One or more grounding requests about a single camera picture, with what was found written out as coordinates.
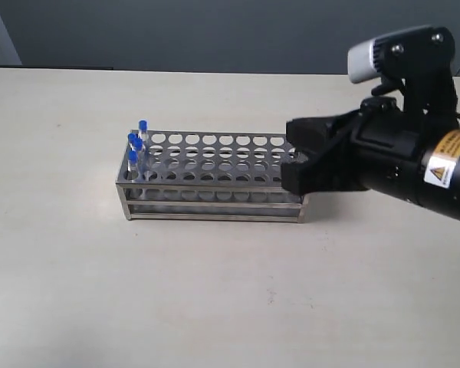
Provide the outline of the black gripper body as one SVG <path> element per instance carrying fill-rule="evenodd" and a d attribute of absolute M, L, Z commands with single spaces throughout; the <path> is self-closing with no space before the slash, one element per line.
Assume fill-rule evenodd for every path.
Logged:
<path fill-rule="evenodd" d="M 345 126 L 353 128 L 350 168 L 367 189 L 460 221 L 452 33 L 432 26 L 381 41 L 373 52 L 380 83 Z"/>

